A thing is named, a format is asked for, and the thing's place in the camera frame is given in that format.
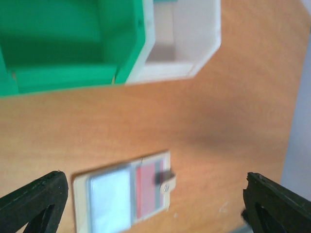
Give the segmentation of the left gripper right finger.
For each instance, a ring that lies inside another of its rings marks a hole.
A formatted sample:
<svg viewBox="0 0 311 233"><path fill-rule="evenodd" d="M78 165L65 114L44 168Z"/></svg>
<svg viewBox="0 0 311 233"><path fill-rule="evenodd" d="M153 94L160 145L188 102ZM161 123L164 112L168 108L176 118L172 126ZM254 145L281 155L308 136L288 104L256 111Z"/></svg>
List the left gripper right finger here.
<svg viewBox="0 0 311 233"><path fill-rule="evenodd" d="M255 233L309 233L311 202L259 173L247 173L241 217Z"/></svg>

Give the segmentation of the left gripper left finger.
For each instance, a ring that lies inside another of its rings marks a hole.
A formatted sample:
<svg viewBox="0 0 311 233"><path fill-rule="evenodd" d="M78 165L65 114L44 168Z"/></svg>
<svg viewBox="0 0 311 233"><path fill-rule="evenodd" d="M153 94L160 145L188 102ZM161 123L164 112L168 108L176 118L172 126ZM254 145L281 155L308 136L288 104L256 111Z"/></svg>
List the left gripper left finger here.
<svg viewBox="0 0 311 233"><path fill-rule="evenodd" d="M55 233L68 199L68 181L52 171L0 199L0 231Z"/></svg>

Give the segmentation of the white card holder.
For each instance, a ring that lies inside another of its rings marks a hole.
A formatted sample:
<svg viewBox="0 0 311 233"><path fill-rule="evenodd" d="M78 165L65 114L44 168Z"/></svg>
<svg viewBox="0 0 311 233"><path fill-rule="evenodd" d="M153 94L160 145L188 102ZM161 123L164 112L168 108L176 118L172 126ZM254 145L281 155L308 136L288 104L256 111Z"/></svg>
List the white card holder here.
<svg viewBox="0 0 311 233"><path fill-rule="evenodd" d="M156 207L137 219L136 169L155 163ZM176 186L169 151L77 174L72 179L75 230L78 233L120 233L167 210Z"/></svg>

